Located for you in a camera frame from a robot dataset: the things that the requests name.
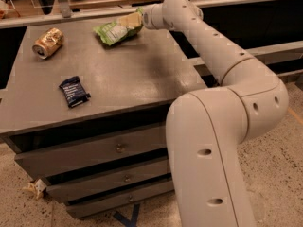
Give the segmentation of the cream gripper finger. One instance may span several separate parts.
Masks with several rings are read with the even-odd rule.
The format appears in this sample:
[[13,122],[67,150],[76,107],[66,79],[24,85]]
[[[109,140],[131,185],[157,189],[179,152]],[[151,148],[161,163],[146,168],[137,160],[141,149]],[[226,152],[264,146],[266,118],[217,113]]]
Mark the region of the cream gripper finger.
[[134,26],[133,20],[132,20],[132,18],[129,15],[122,16],[122,17],[118,18],[117,19],[117,23],[120,26],[125,26],[125,27],[133,27]]

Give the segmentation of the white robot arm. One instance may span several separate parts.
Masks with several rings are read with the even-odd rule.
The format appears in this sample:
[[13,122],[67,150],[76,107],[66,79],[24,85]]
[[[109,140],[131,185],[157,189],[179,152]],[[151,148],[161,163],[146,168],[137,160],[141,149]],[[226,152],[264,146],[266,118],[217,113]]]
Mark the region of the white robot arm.
[[169,165],[183,227],[257,227],[237,146],[287,113],[285,84],[203,20],[188,0],[143,7],[147,29],[181,32],[219,82],[179,96],[166,120]]

